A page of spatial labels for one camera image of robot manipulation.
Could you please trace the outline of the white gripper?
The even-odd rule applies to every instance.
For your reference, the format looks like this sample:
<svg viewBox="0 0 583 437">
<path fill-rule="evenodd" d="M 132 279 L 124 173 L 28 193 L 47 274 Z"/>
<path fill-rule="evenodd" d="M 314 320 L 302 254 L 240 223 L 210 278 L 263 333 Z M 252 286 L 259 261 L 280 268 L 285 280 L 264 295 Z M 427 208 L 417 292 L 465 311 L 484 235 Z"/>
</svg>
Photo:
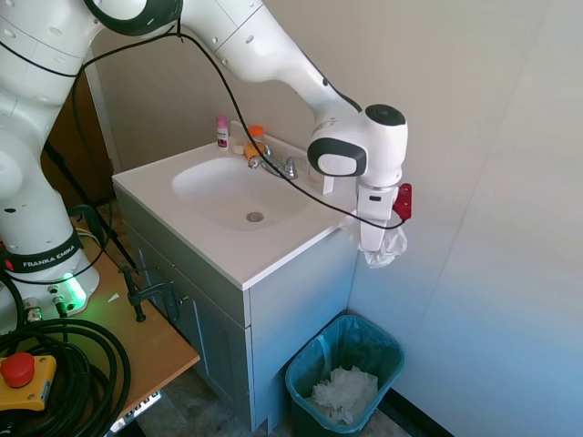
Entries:
<svg viewBox="0 0 583 437">
<path fill-rule="evenodd" d="M 383 242 L 385 228 L 391 219 L 397 187 L 372 188 L 357 184 L 357 216 L 360 222 L 360 247 L 377 251 Z"/>
</svg>

